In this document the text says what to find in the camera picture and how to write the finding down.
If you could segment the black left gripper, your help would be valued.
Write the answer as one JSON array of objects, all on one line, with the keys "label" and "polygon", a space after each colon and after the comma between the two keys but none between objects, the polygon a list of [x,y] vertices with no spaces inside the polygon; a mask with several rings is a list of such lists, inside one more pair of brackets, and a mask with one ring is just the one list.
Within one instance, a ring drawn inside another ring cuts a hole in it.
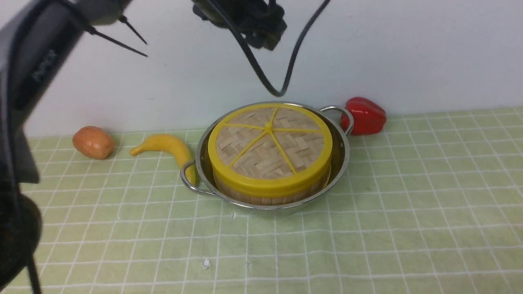
[{"label": "black left gripper", "polygon": [[217,0],[248,45],[273,51],[287,25],[285,11],[275,0]]}]

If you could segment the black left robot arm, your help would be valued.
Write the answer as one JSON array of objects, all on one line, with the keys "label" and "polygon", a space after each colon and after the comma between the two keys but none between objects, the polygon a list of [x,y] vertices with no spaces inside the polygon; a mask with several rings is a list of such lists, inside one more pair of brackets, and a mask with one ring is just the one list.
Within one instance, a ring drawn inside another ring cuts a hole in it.
[{"label": "black left robot arm", "polygon": [[[19,242],[1,275],[4,289],[23,269],[31,290],[41,293],[34,262],[39,229],[30,232],[21,183],[38,183],[24,124],[84,33],[137,53],[96,29],[115,22],[135,28],[125,17],[129,0],[31,0],[1,29],[1,199],[13,207]],[[286,30],[284,8],[275,0],[194,0],[192,11],[216,27],[229,29],[256,75],[273,95],[251,48],[273,50]]]}]

